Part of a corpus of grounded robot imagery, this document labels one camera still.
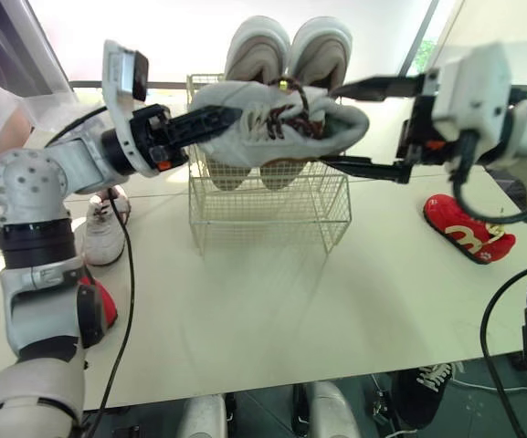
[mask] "table surface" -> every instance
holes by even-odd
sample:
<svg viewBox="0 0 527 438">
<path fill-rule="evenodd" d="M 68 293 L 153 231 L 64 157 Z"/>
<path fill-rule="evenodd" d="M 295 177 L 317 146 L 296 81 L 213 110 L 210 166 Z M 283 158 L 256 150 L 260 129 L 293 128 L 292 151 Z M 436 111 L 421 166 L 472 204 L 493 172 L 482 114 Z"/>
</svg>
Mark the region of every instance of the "table surface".
<svg viewBox="0 0 527 438">
<path fill-rule="evenodd" d="M 407 186 L 352 182 L 350 192 L 353 222 L 327 259 L 309 247 L 211 248 L 202 257 L 184 192 L 133 197 L 135 313 L 109 406 L 480 357 L 490 296 L 527 267 L 527 225 L 508 228 L 517 244 L 505 259 L 479 266 L 423 220 L 426 198 L 449 193 L 446 175 L 422 175 Z M 517 211 L 485 172 L 471 175 L 465 195 L 486 212 Z M 87 203 L 68 206 L 82 223 Z M 120 317 L 88 353 L 85 409 L 98 407 L 121 343 L 127 257 L 93 274 Z M 493 353 L 521 348 L 526 287 L 520 282 L 496 307 Z M 2 301 L 0 289 L 0 370 L 15 359 Z"/>
</svg>

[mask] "red sneaker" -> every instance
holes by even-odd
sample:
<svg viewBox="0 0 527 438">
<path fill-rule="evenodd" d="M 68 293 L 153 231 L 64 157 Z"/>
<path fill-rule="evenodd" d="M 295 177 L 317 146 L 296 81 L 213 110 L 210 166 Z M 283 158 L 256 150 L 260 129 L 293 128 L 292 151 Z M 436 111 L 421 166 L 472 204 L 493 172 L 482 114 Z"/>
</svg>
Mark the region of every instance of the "red sneaker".
<svg viewBox="0 0 527 438">
<path fill-rule="evenodd" d="M 426 201 L 424 217 L 466 257 L 481 265 L 501 260 L 515 245 L 515 236 L 506 234 L 502 226 L 472 219 L 446 194 L 435 194 Z"/>
<path fill-rule="evenodd" d="M 80 283 L 83 285 L 90 286 L 90 280 L 87 276 L 80 279 Z M 117 308 L 112 296 L 109 294 L 105 286 L 95 278 L 95 286 L 100 292 L 100 298 L 102 299 L 103 310 L 105 311 L 105 318 L 107 319 L 107 329 L 110 329 L 117 319 Z"/>
</svg>

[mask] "black cable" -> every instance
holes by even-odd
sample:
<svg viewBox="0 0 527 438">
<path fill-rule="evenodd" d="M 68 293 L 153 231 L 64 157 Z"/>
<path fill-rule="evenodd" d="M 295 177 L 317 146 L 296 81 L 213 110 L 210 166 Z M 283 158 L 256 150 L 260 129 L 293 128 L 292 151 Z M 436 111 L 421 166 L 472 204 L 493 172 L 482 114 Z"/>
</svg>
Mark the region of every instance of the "black cable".
<svg viewBox="0 0 527 438">
<path fill-rule="evenodd" d="M 106 110 L 107 110 L 107 107 L 102 106 L 102 107 L 97 108 L 97 109 L 95 109 L 95 110 L 93 110 L 91 112 L 88 112 L 87 114 L 85 114 L 82 117 L 79 117 L 78 119 L 73 120 L 70 124 L 66 125 L 59 133 L 57 133 L 54 137 L 52 137 L 48 141 L 48 143 L 46 143 L 46 146 L 44 146 L 44 147 L 47 148 L 54 141 L 56 141 L 56 140 L 60 139 L 61 137 L 65 136 L 70 131 L 74 130 L 75 128 L 80 126 L 82 123 L 84 123 L 88 119 L 90 119 L 92 117 L 95 117 L 96 115 L 101 114 L 103 111 L 106 111 Z"/>
<path fill-rule="evenodd" d="M 497 372 L 497 369 L 494 366 L 494 362 L 490 357 L 486 335 L 489 326 L 490 313 L 494 309 L 499 299 L 502 297 L 502 294 L 504 294 L 509 287 L 511 287 L 514 283 L 519 281 L 524 276 L 527 276 L 527 269 L 511 277 L 504 285 L 499 288 L 499 290 L 495 292 L 495 294 L 490 299 L 489 304 L 486 306 L 486 309 L 484 310 L 482 322 L 480 323 L 480 347 L 482 348 L 482 355 L 484 356 L 484 361 L 486 362 L 486 366 L 489 369 L 489 374 L 492 377 L 494 386 L 496 387 L 497 393 L 499 394 L 499 399 L 501 400 L 502 407 L 504 408 L 507 417 L 509 417 L 512 429 L 514 430 L 518 438 L 526 438 L 526 435 L 521 425 L 519 424 L 519 420 L 517 419 L 514 410 L 512 409 L 511 402 L 509 401 L 509 397 L 507 397 L 507 393 L 504 390 L 504 386 L 502 386 L 501 376 L 499 376 L 499 373 Z"/>
<path fill-rule="evenodd" d="M 132 241 L 131 241 L 131 238 L 129 237 L 129 233 L 127 232 L 127 227 L 125 226 L 125 223 L 123 222 L 121 218 L 121 214 L 117 210 L 115 201 L 113 200 L 112 189 L 109 189 L 108 193 L 109 193 L 109 201 L 111 202 L 111 208 L 113 210 L 113 213 L 117 216 L 119 225 L 121 226 L 123 234 L 125 235 L 125 242 L 127 243 L 127 256 L 129 257 L 129 276 L 130 276 L 130 281 L 131 281 L 131 294 L 130 294 L 130 299 L 129 299 L 129 317 L 127 318 L 127 328 L 125 329 L 125 335 L 123 336 L 123 341 L 121 343 L 121 347 L 119 348 L 119 353 L 117 353 L 117 357 L 115 358 L 115 362 L 113 363 L 111 375 L 109 377 L 109 380 L 107 381 L 107 386 L 105 387 L 105 393 L 102 396 L 102 401 L 100 402 L 100 407 L 99 407 L 99 410 L 97 411 L 95 421 L 92 424 L 92 427 L 87 432 L 87 438 L 92 438 L 92 436 L 94 436 L 95 432 L 97 431 L 97 428 L 99 427 L 100 420 L 103 414 L 105 413 L 105 409 L 107 407 L 107 400 L 109 399 L 109 394 L 111 393 L 111 387 L 113 385 L 113 380 L 115 379 L 115 375 L 117 374 L 117 369 L 119 368 L 121 357 L 123 356 L 123 352 L 125 351 L 125 347 L 127 346 L 127 340 L 129 339 L 129 334 L 132 329 L 133 308 L 135 305 L 135 272 L 133 269 Z"/>
<path fill-rule="evenodd" d="M 472 130 L 465 130 L 458 139 L 458 150 L 460 162 L 458 168 L 451 176 L 452 192 L 456 203 L 464 213 L 473 219 L 489 224 L 514 224 L 516 222 L 527 222 L 527 210 L 511 216 L 487 216 L 474 211 L 464 200 L 462 185 L 466 182 L 470 168 L 474 164 L 474 152 L 480 136 Z"/>
<path fill-rule="evenodd" d="M 527 222 L 527 210 L 524 212 L 520 212 L 517 214 L 513 214 L 511 216 L 486 216 L 484 214 L 480 214 L 466 203 L 464 200 L 464 197 L 462 196 L 462 184 L 458 181 L 452 182 L 452 190 L 454 192 L 454 198 L 456 198 L 456 203 L 458 206 L 466 213 L 468 216 L 472 217 L 473 219 L 486 222 L 489 224 L 514 224 L 516 222 Z"/>
</svg>

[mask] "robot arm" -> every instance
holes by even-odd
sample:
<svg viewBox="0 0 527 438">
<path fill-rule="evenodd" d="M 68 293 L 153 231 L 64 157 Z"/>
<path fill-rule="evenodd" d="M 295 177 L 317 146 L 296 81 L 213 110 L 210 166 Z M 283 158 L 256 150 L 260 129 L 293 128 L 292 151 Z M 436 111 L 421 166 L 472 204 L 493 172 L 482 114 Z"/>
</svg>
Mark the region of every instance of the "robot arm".
<svg viewBox="0 0 527 438">
<path fill-rule="evenodd" d="M 169 119 L 163 107 L 135 110 L 144 99 L 147 60 L 108 42 L 103 96 L 114 129 L 90 124 L 40 151 L 0 156 L 1 273 L 7 338 L 18 363 L 0 373 L 0 437 L 70 436 L 84 398 L 83 349 L 105 330 L 95 287 L 82 285 L 69 211 L 71 193 L 93 193 L 184 164 L 183 147 L 232 125 L 240 110 L 208 107 Z M 416 78 L 371 78 L 333 96 L 415 97 L 391 166 L 361 157 L 323 157 L 343 172 L 407 183 L 416 164 L 446 163 L 464 183 L 483 162 L 510 169 L 527 186 L 527 100 L 508 106 L 509 68 L 499 47 L 475 49 L 446 68 Z"/>
<path fill-rule="evenodd" d="M 64 199 L 180 166 L 184 146 L 221 133 L 241 114 L 208 107 L 170 119 L 159 105 L 135 110 L 146 79 L 147 60 L 108 41 L 103 95 L 115 128 L 94 120 L 43 150 L 0 155 L 0 280 L 7 340 L 18 357 L 0 373 L 0 437 L 78 431 L 83 349 L 107 328 L 96 287 L 79 282 L 84 265 Z"/>
<path fill-rule="evenodd" d="M 474 163 L 503 169 L 527 189 L 527 99 L 511 89 L 509 65 L 501 46 L 475 48 L 469 56 L 415 78 L 370 78 L 336 89 L 333 96 L 384 100 L 414 97 L 391 166 L 357 157 L 323 159 L 343 172 L 408 183 L 415 164 L 446 164 L 454 196 L 466 213 L 495 224 L 527 222 L 527 210 L 510 217 L 479 214 L 463 199 L 461 186 Z M 523 350 L 527 356 L 527 309 Z"/>
</svg>

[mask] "wire basket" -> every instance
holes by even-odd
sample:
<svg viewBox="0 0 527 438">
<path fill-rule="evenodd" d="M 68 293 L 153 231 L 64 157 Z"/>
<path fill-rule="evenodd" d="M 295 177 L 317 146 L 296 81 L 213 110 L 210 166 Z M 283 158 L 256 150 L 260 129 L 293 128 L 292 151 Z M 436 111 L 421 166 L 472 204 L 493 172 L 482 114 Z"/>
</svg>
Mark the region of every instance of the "wire basket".
<svg viewBox="0 0 527 438">
<path fill-rule="evenodd" d="M 217 73 L 214 75 L 209 74 L 197 74 L 186 76 L 186 103 L 190 104 L 194 94 L 209 84 L 215 84 L 223 80 L 225 75 L 223 73 Z"/>
<path fill-rule="evenodd" d="M 221 78 L 188 76 L 188 98 Z M 237 245 L 320 245 L 329 254 L 352 220 L 347 176 L 321 162 L 243 169 L 194 145 L 189 166 L 189 221 L 202 255 Z"/>
</svg>

